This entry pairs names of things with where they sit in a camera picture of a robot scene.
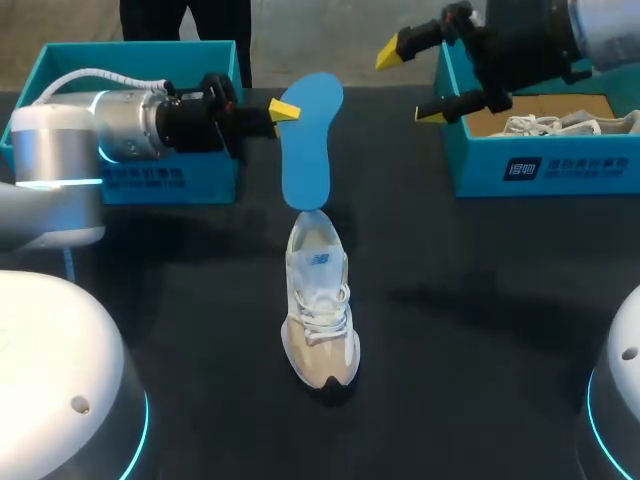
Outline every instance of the person's leg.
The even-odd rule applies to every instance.
[[[180,40],[187,0],[120,0],[125,41]]]
[[[251,0],[189,0],[200,40],[235,40],[242,85],[250,88]]]

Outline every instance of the sneaker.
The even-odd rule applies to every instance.
[[[587,120],[575,125],[562,126],[562,128],[549,133],[549,135],[602,135],[602,128],[600,128],[597,120]]]
[[[580,110],[560,119],[563,129],[588,121],[595,121],[603,135],[640,133],[640,110],[634,110],[623,118],[598,118]]]
[[[549,135],[562,128],[558,117],[540,117],[527,115],[525,117],[509,117],[504,130],[491,135],[492,137],[539,137]]]
[[[288,315],[284,350],[309,387],[333,391],[356,376],[360,340],[353,329],[347,285],[347,254],[329,217],[302,212],[285,256]]]

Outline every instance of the cardboard box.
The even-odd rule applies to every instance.
[[[589,69],[581,62],[575,70]],[[594,76],[575,85],[554,80],[516,92],[514,108],[487,111],[442,127],[455,194],[459,197],[606,195],[640,193],[640,135],[489,137],[512,115],[562,117],[578,110],[621,118],[640,110],[640,66]],[[480,88],[461,42],[443,44],[437,96]]]

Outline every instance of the cable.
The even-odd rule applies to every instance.
[[[164,90],[167,83],[166,80],[136,80],[135,78],[125,77],[118,73],[113,73],[108,70],[102,70],[99,68],[82,68],[80,70],[74,70],[58,78],[55,82],[49,85],[44,92],[33,102],[33,105],[40,105],[46,103],[54,93],[60,88],[73,80],[83,77],[98,77],[110,80],[112,82],[121,83],[132,88],[149,89],[149,90]]]
[[[62,255],[64,256],[64,269],[67,274],[67,280],[71,283],[76,283],[76,271],[73,267],[73,257],[71,256],[70,248],[63,248]]]

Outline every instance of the shoe box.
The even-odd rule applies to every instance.
[[[100,68],[140,79],[168,79],[177,88],[199,85],[208,72],[226,73],[242,101],[234,42],[52,43],[43,47],[15,108],[30,105],[52,82],[72,71]],[[59,93],[127,88],[85,77]],[[0,132],[0,161],[13,169],[11,126]],[[228,204],[236,198],[238,162],[225,152],[178,153],[162,162],[103,161],[102,196],[107,205]]]
[[[574,70],[590,69],[580,62]],[[640,110],[640,67],[594,75],[574,85],[554,80],[517,92],[511,110],[488,110],[441,126],[458,197],[611,195],[640,193],[640,135],[490,137],[511,116],[563,117],[586,110],[621,118]],[[464,46],[443,44],[434,94],[480,88]]]

